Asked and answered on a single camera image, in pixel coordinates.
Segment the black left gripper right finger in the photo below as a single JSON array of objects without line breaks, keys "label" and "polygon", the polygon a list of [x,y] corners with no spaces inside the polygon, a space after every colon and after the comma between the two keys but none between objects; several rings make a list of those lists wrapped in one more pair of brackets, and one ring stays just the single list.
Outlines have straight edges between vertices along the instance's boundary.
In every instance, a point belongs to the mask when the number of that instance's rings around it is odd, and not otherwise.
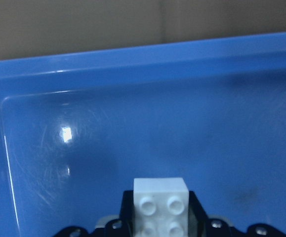
[{"label": "black left gripper right finger", "polygon": [[198,200],[195,192],[189,191],[188,237],[202,237],[207,219],[207,213]]}]

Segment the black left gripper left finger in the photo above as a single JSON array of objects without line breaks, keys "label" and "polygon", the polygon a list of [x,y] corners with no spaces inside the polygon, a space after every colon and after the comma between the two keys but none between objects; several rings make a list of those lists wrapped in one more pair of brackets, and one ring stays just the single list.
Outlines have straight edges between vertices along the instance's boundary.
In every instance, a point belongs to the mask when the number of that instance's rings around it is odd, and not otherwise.
[{"label": "black left gripper left finger", "polygon": [[133,237],[133,223],[134,223],[134,203],[133,203],[133,190],[124,191],[121,203],[121,210],[119,217],[127,228],[127,236]]}]

